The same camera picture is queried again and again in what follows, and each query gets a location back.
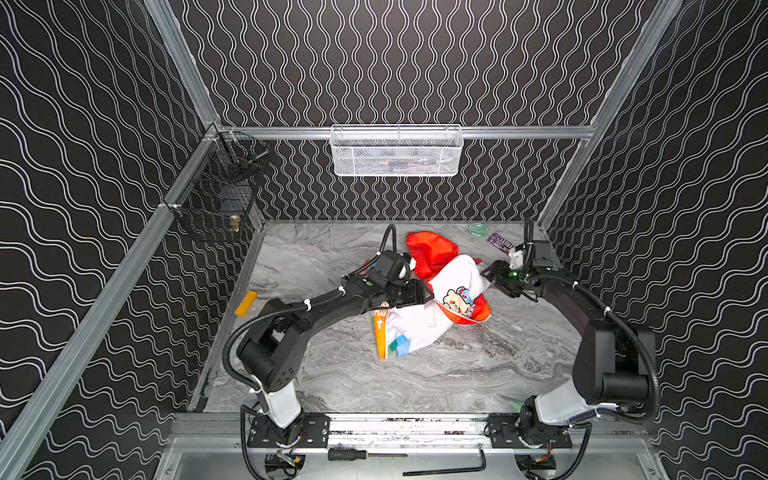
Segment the rainbow kids zip jacket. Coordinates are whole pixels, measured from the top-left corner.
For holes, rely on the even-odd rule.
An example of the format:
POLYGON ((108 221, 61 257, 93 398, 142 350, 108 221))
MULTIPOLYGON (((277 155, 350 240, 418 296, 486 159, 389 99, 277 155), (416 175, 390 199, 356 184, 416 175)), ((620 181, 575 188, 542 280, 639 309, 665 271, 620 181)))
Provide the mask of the rainbow kids zip jacket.
POLYGON ((413 353, 455 325, 480 324, 492 315, 484 298, 490 282, 481 275, 478 259, 461 254, 455 243, 434 232, 411 232, 406 245, 415 276, 426 282, 433 298, 403 307, 383 302, 374 312, 380 360, 413 353))

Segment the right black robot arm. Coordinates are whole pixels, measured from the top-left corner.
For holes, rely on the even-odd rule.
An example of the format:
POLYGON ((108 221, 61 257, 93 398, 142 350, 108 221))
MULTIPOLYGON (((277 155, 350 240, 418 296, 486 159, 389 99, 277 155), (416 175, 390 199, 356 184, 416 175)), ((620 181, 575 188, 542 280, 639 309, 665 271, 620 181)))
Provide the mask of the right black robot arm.
POLYGON ((510 298, 524 296, 554 306, 580 335, 571 376, 530 397, 521 414, 531 427, 571 426, 609 416, 628 423, 653 420, 661 404, 655 334, 633 326, 563 268, 538 260, 525 243, 520 263, 497 260, 482 271, 510 298))

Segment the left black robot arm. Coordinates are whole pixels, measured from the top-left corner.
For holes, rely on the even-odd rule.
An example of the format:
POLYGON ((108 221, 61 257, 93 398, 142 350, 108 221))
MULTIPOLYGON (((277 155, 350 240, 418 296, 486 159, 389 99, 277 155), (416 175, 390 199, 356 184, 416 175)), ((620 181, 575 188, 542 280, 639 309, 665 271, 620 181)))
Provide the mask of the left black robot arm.
POLYGON ((382 306, 419 306, 434 298, 427 282, 412 276, 411 263, 407 253, 382 251, 344 275, 334 290, 302 302, 269 301, 229 335, 223 369, 254 391, 273 426, 288 429, 303 414, 294 379, 314 336, 382 306))

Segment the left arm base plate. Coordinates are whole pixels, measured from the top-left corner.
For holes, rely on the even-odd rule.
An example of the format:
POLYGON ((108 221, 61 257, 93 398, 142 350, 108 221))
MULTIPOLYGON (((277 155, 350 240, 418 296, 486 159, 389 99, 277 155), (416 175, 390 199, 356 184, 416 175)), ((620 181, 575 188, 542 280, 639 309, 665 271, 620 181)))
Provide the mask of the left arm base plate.
POLYGON ((246 428, 249 448, 325 449, 331 419, 321 413, 301 413, 287 427, 278 427, 266 415, 252 417, 246 428))

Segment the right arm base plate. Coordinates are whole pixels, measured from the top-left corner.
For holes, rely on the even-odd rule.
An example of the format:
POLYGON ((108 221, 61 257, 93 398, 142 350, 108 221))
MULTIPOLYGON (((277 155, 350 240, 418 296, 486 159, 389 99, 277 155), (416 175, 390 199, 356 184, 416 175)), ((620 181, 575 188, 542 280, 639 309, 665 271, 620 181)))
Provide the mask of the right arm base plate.
POLYGON ((494 449, 570 449, 566 427, 532 424, 519 414, 490 414, 483 429, 494 449))

